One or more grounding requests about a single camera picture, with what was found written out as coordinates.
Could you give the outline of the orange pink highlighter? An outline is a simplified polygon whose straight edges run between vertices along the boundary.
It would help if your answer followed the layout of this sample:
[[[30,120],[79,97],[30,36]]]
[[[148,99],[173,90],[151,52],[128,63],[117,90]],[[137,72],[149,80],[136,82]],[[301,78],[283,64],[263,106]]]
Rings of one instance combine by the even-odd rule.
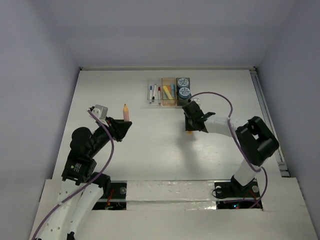
[[[123,107],[123,120],[125,122],[129,122],[130,121],[130,114],[129,114],[129,108],[126,104],[124,104]]]

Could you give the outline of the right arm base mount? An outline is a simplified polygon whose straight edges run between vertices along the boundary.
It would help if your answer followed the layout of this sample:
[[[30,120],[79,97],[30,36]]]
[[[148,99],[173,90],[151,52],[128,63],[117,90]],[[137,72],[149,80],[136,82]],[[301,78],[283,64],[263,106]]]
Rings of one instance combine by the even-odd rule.
[[[246,186],[231,180],[214,183],[211,195],[216,198],[218,210],[263,209],[260,189],[254,178]]]

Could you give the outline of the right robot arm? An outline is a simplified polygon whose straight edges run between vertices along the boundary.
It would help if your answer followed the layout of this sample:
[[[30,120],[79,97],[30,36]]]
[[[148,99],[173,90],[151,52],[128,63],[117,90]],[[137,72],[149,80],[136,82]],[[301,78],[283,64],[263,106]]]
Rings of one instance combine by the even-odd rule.
[[[266,159],[278,150],[280,144],[265,122],[258,116],[249,120],[221,117],[214,112],[203,113],[199,105],[191,101],[182,107],[185,129],[208,134],[220,134],[235,141],[244,160],[230,179],[230,190],[242,196],[249,184],[261,171]]]

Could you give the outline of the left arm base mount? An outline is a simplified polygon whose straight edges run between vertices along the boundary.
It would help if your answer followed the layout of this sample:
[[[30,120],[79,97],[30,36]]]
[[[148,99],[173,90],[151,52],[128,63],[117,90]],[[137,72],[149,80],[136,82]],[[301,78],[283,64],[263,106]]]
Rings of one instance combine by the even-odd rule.
[[[121,211],[127,209],[127,182],[112,181],[110,190],[94,204],[92,210]]]

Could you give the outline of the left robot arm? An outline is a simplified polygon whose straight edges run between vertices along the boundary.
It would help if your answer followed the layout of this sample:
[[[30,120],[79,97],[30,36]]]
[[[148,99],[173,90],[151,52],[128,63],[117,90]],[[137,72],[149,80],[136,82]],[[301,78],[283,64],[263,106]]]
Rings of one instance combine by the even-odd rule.
[[[73,131],[54,208],[44,217],[32,239],[76,240],[94,205],[111,193],[111,178],[95,171],[94,157],[107,144],[121,142],[132,125],[123,119],[97,119],[98,128]]]

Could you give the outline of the green highlighter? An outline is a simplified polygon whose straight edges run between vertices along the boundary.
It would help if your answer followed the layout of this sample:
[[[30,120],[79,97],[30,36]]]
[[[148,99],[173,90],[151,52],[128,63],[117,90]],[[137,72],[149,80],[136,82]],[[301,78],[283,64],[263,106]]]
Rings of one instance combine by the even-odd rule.
[[[164,100],[167,100],[168,99],[168,96],[167,96],[167,94],[163,91],[163,99]]]

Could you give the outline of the blue capped white pen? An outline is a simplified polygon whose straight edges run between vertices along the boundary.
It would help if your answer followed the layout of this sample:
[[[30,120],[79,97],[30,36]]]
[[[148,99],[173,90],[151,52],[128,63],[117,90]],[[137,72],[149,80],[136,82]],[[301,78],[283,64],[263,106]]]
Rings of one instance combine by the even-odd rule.
[[[149,87],[148,99],[151,101],[153,100],[153,86],[152,85]]]

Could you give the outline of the black capped white pen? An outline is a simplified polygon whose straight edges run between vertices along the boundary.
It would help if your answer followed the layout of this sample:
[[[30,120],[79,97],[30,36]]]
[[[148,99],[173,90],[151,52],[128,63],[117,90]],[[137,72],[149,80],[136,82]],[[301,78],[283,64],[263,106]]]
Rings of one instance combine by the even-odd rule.
[[[156,99],[157,94],[158,94],[158,86],[155,84],[153,86],[153,98],[152,98],[153,101]]]

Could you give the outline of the blue highlighter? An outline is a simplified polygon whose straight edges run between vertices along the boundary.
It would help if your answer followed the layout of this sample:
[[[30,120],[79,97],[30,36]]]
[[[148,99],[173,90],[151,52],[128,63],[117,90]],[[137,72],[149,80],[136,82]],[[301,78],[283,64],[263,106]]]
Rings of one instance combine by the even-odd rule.
[[[173,83],[170,85],[170,94],[171,94],[172,98],[174,99],[175,98],[175,85]]]

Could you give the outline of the yellow highlighter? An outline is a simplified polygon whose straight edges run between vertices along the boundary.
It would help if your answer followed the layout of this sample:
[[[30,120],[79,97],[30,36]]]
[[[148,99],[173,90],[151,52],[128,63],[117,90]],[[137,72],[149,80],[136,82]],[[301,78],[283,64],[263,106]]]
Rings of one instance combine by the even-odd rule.
[[[167,86],[164,85],[162,88],[163,88],[163,91],[165,92],[167,98],[168,98],[169,100],[173,100],[173,97],[172,97],[172,95],[171,95],[171,92],[169,91],[169,89],[167,88]]]

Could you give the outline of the red capped white pen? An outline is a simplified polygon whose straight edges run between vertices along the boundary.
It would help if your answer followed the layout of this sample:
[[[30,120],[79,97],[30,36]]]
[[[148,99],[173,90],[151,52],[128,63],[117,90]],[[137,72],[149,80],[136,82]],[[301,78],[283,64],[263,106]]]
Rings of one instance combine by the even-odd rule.
[[[161,92],[161,87],[160,87],[160,86],[158,87],[157,97],[158,97],[158,100],[159,100],[159,101],[162,100],[162,92]]]

